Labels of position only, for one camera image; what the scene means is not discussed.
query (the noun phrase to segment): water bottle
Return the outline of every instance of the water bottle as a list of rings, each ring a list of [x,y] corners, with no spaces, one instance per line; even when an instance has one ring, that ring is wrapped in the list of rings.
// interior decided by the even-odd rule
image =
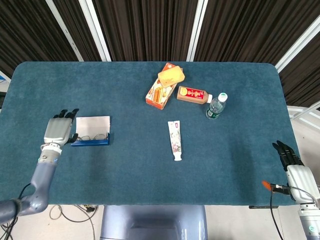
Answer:
[[[228,95],[224,92],[220,93],[218,97],[215,97],[209,108],[206,110],[205,115],[208,119],[216,119],[220,113],[225,109]]]

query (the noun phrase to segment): table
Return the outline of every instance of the table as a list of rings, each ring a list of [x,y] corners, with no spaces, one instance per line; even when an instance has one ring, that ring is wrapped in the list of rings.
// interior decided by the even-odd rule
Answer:
[[[183,86],[228,94],[216,120],[208,104],[176,99],[163,110],[145,96],[165,62],[25,62],[12,77],[0,114],[0,196],[30,181],[49,118],[111,116],[109,146],[65,146],[50,204],[267,205],[262,180],[286,184],[272,142],[298,152],[278,73],[267,63],[173,62]],[[175,162],[168,121],[180,120],[182,161]],[[275,205],[293,204],[277,195]]]

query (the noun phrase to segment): bottle cap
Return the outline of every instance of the bottle cap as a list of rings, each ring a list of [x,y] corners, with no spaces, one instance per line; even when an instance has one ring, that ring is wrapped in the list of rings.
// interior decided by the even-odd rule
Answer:
[[[211,101],[212,101],[212,95],[209,94],[209,96],[208,96],[208,101],[206,101],[206,102],[209,104],[209,103],[211,103]]]
[[[181,152],[179,152],[179,151],[174,152],[173,156],[174,156],[174,160],[175,161],[181,161],[182,160],[181,159]]]
[[[224,103],[225,101],[227,101],[227,99],[228,99],[228,95],[224,92],[220,93],[218,96],[219,102]]]

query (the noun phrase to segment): bottle label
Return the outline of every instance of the bottle label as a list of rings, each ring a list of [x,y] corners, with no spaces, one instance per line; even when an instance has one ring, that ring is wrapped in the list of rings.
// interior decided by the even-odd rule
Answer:
[[[208,109],[206,111],[207,115],[212,118],[212,119],[216,119],[217,117],[219,117],[220,113],[213,113],[212,111],[210,111],[210,109]]]
[[[205,92],[193,88],[181,87],[180,95],[195,99],[204,99]]]

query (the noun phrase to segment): snack box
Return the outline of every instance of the snack box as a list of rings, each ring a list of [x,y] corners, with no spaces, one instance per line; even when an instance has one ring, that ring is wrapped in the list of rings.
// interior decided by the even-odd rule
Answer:
[[[164,68],[162,69],[162,72],[173,67],[175,67],[175,65],[167,62]],[[164,109],[168,99],[170,98],[171,94],[175,90],[176,86],[177,86],[177,83],[168,87],[163,87],[159,79],[157,78],[154,84],[152,85],[151,89],[145,96],[146,103],[156,107],[157,109],[160,109],[160,110]]]

